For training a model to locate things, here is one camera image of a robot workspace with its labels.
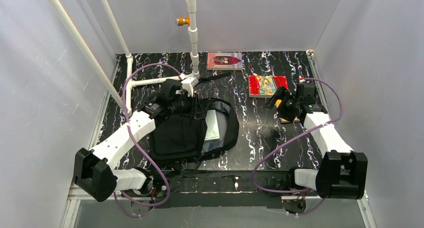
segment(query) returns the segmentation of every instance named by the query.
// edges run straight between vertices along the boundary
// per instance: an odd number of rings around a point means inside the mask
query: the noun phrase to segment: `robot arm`
[[[317,143],[323,160],[318,171],[295,169],[294,183],[318,192],[322,198],[360,199],[365,191],[368,160],[364,153],[357,153],[344,142],[322,105],[315,104],[316,88],[313,83],[298,83],[296,92],[284,87],[278,89],[266,103],[277,107],[278,116],[288,121],[295,117],[308,130],[325,124],[311,134]]]
[[[114,191],[140,190],[148,175],[142,169],[115,170],[119,160],[134,143],[128,126],[138,142],[152,132],[170,114],[196,113],[197,96],[193,86],[197,78],[188,77],[183,81],[166,80],[160,92],[143,102],[141,111],[134,112],[129,123],[123,124],[110,137],[89,151],[81,148],[75,155],[73,180],[76,185],[98,202],[106,200]]]

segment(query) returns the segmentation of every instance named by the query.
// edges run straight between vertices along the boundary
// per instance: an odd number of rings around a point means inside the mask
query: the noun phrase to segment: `white arm segment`
[[[139,141],[156,128],[155,121],[150,119],[147,113],[134,112],[129,120],[129,124],[123,124],[110,137],[94,146],[92,148],[94,150],[93,154],[100,159],[106,158],[107,164],[112,170],[115,169],[122,156],[134,146],[128,134],[128,125],[131,127],[136,141]]]
[[[309,130],[328,121],[330,121],[328,114],[323,112],[308,113],[305,118],[304,127]],[[311,132],[311,134],[322,156],[331,150],[336,150],[340,153],[350,153],[353,151],[337,133],[333,124],[326,125],[323,128]]]
[[[130,189],[141,189],[146,181],[146,176],[137,169],[113,170],[117,177],[115,191],[126,191]]]
[[[328,114],[323,112],[314,112],[312,114],[309,113],[306,115],[304,127],[309,130],[328,121],[330,121]],[[343,141],[343,139],[337,133],[333,124],[326,125],[323,128],[311,132],[311,134],[316,144],[318,145],[322,156],[331,150],[336,150],[340,153],[353,152],[353,149],[348,144],[346,144],[346,142]],[[317,188],[315,180],[317,174],[318,171],[312,169],[296,169],[294,171],[294,182],[298,186],[307,187],[316,191]]]

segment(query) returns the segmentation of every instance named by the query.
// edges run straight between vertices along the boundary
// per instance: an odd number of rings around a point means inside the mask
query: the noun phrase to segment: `book cover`
[[[281,86],[289,88],[285,76],[249,76],[249,97],[272,97]]]
[[[243,70],[241,52],[208,52],[208,70]]]

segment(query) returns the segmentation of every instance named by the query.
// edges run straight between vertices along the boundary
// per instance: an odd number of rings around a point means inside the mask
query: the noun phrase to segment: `gray wall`
[[[368,156],[378,227],[424,223],[423,18],[424,0],[341,0],[315,51],[321,78],[346,110],[336,129]]]
[[[100,0],[87,0],[116,53],[123,53]],[[108,0],[130,52],[190,51],[185,0]],[[199,51],[315,48],[340,0],[197,0]]]
[[[81,25],[84,12],[68,11]],[[0,0],[0,23],[1,227],[59,227],[106,89],[47,0]],[[110,76],[112,49],[88,43]]]

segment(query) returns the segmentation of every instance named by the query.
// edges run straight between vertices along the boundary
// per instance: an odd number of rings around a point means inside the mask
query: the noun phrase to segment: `black marble surface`
[[[122,86],[126,77],[127,62],[124,55],[118,56],[118,69],[114,86],[122,94]],[[206,70],[207,53],[200,54],[199,70],[201,77],[221,73],[221,71]],[[191,72],[189,53],[151,53],[134,54],[134,67],[161,62],[176,67],[186,74]],[[264,98],[250,98],[248,75],[283,75],[287,77],[289,89],[295,88],[299,77],[312,77],[312,71],[305,52],[244,52],[244,71],[233,71],[232,76],[223,79],[205,82],[195,87],[201,97],[218,97],[234,105],[240,122],[238,142],[235,147],[221,155],[203,163],[200,170],[252,170],[257,162],[288,139],[302,133],[304,128],[300,123],[281,125],[272,109],[262,106]],[[175,76],[176,73],[164,66],[151,67],[137,75],[137,80],[151,79],[166,76]],[[160,88],[159,84],[141,86],[132,91],[132,108],[137,110],[142,98],[152,94]],[[115,101],[110,98],[106,115],[98,141],[101,142],[116,131],[124,123],[124,116]],[[149,136],[139,143],[145,150],[149,148]],[[269,159],[260,169],[287,170],[298,166],[318,168],[321,162],[321,153],[312,136],[306,136],[294,142]],[[132,148],[118,164],[118,169],[130,169],[139,166],[150,169],[150,163],[137,150]],[[182,163],[184,168],[194,169],[195,164]]]

